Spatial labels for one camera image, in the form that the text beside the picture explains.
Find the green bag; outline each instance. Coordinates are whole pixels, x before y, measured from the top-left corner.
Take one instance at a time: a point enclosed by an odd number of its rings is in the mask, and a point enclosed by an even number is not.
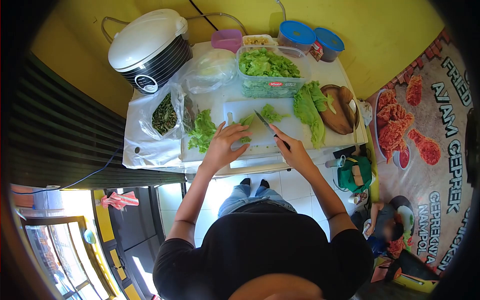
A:
[[[352,167],[360,167],[360,175],[363,179],[363,185],[357,186],[353,179]],[[363,192],[372,183],[372,166],[370,161],[364,156],[347,157],[343,167],[337,169],[338,186],[342,189],[348,189],[351,192]]]

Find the poster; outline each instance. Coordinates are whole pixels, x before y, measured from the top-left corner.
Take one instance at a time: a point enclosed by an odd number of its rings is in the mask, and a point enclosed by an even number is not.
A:
[[[473,108],[468,74],[443,30],[398,76],[367,99],[381,201],[390,202],[407,249],[437,274],[462,241],[473,189],[467,183],[465,133]]]

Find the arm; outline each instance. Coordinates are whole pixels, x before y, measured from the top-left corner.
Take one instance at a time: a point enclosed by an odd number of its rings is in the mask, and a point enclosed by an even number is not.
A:
[[[372,224],[365,232],[366,235],[371,235],[375,230],[375,225],[377,225],[378,211],[382,210],[383,207],[384,207],[383,203],[378,203],[378,202],[372,203],[372,208],[370,209],[370,219],[372,220]]]
[[[312,185],[318,203],[328,220],[330,240],[345,229],[357,229],[350,220],[350,216],[340,198],[325,181],[318,168],[313,164],[302,142],[284,134],[275,125],[270,124],[270,127],[280,137],[280,139],[276,137],[274,139],[286,162],[295,168],[295,170]],[[282,140],[290,145],[290,150],[285,147]]]
[[[217,128],[208,147],[207,154],[202,164],[198,167],[192,185],[175,214],[172,229],[165,240],[177,238],[186,240],[192,245],[195,244],[195,224],[204,202],[208,183],[218,170],[237,159],[250,146],[250,144],[245,144],[239,149],[232,151],[230,148],[234,141],[252,133],[243,131],[248,126],[234,124],[222,130],[224,125],[225,122]]]

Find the pink plastic container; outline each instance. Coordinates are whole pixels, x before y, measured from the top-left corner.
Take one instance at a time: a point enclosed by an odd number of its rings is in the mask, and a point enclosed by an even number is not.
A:
[[[242,34],[237,29],[224,29],[218,30],[212,33],[212,47],[227,49],[233,53],[237,53],[237,50],[242,44]]]

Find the hand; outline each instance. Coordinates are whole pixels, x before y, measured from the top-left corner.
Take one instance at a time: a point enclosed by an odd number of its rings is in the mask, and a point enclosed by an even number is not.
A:
[[[212,176],[221,168],[237,159],[250,146],[250,144],[244,144],[239,149],[232,151],[231,146],[233,142],[252,133],[243,131],[248,128],[248,125],[233,124],[222,129],[224,125],[225,121],[216,129],[207,154],[200,165],[202,169],[211,173]]]
[[[370,235],[372,235],[372,233],[374,232],[374,230],[375,230],[375,227],[373,227],[373,226],[370,224],[370,227],[368,227],[368,229],[365,231],[365,234],[366,234],[367,236],[370,236]]]
[[[272,128],[279,137],[274,137],[274,140],[287,164],[297,170],[303,177],[312,174],[312,171],[318,171],[318,168],[313,164],[312,159],[308,156],[301,141],[284,134],[273,124],[270,124],[270,128]],[[283,144],[283,141],[290,145],[290,150]]]

